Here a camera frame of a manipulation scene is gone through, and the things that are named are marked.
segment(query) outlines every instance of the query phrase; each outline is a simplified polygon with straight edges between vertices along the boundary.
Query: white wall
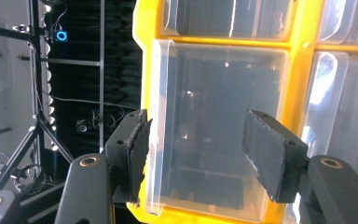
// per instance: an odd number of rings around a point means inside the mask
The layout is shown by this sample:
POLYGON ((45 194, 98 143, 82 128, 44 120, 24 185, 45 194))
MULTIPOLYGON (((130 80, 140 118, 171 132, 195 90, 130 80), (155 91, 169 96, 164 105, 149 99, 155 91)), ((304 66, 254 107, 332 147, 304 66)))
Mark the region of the white wall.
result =
MULTIPOLYGON (((7 21, 7 27, 28 23, 28 9, 25 0, 0 0, 0 16, 7 21)), ((11 71, 11 87, 0 92, 0 129, 12 131, 0 134, 0 151, 11 153, 16 149, 32 122, 31 70, 30 64, 18 59, 29 55, 25 42, 8 40, 11 71)))

